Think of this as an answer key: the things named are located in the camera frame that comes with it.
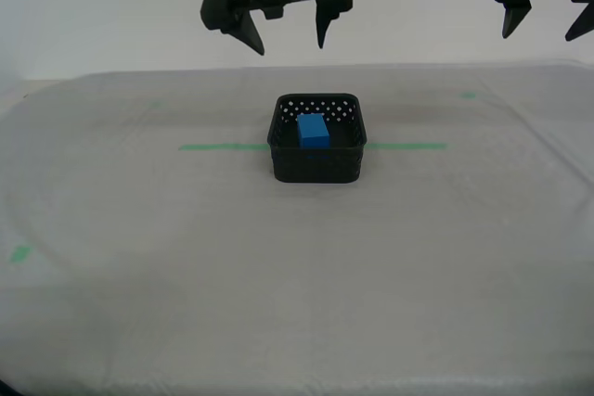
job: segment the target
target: white background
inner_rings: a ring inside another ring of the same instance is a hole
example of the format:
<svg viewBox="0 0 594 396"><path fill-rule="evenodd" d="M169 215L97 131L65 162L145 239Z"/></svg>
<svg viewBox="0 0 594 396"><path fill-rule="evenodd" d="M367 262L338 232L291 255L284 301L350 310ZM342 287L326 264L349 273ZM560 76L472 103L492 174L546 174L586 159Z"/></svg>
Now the white background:
<svg viewBox="0 0 594 396"><path fill-rule="evenodd" d="M0 0L0 83L117 70L594 59L594 34L564 41L583 9L569 0L533 0L507 41L503 7L493 0L355 0L332 24L324 51L309 2L288 7L283 20L254 15L265 57L207 32L201 1Z"/></svg>

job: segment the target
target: blue cube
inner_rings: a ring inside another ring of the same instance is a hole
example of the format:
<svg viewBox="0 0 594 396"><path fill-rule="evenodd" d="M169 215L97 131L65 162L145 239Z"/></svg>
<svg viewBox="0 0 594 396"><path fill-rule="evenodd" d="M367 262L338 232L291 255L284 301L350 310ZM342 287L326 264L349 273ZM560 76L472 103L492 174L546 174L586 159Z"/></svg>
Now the blue cube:
<svg viewBox="0 0 594 396"><path fill-rule="evenodd" d="M330 148L330 134L321 114L299 115L297 127L301 148Z"/></svg>

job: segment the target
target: white cloth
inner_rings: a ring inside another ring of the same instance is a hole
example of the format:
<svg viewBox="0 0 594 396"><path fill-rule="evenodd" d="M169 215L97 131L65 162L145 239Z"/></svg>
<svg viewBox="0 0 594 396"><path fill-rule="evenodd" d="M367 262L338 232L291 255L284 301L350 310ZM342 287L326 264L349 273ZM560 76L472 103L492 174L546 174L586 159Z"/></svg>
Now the white cloth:
<svg viewBox="0 0 594 396"><path fill-rule="evenodd" d="M275 101L359 97L350 185L288 185ZM0 121L0 377L22 391L591 395L594 72L109 73Z"/></svg>

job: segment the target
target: green tape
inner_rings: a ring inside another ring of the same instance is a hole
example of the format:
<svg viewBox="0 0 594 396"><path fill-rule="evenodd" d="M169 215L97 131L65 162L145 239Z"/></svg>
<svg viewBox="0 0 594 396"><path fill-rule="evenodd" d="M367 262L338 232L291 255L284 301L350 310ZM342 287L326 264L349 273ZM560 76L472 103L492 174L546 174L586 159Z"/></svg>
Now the green tape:
<svg viewBox="0 0 594 396"><path fill-rule="evenodd" d="M474 92L464 92L460 94L462 99L476 99L476 93Z"/></svg>
<svg viewBox="0 0 594 396"><path fill-rule="evenodd" d="M15 247L10 256L11 263L21 263L27 260L29 254L31 254L32 248L30 246L19 245Z"/></svg>
<svg viewBox="0 0 594 396"><path fill-rule="evenodd" d="M188 144L180 150L268 150L268 144Z"/></svg>
<svg viewBox="0 0 594 396"><path fill-rule="evenodd" d="M369 143L365 148L382 149L382 150L445 150L447 144L445 143L400 143L400 144L384 144L384 143Z"/></svg>
<svg viewBox="0 0 594 396"><path fill-rule="evenodd" d="M369 143L365 146L368 149L381 150L445 150L445 143ZM269 150L268 144L188 144L179 148L182 151L212 151L212 150Z"/></svg>

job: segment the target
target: black basket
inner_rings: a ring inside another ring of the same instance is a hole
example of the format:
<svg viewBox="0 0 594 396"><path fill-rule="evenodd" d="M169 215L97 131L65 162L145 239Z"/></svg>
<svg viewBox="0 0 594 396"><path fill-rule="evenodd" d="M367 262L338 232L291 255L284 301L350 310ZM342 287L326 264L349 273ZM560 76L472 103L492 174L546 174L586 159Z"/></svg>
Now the black basket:
<svg viewBox="0 0 594 396"><path fill-rule="evenodd" d="M309 113L324 115L330 148L299 147L297 116ZM268 133L275 176L285 183L356 181L367 141L359 101L347 94L282 96Z"/></svg>

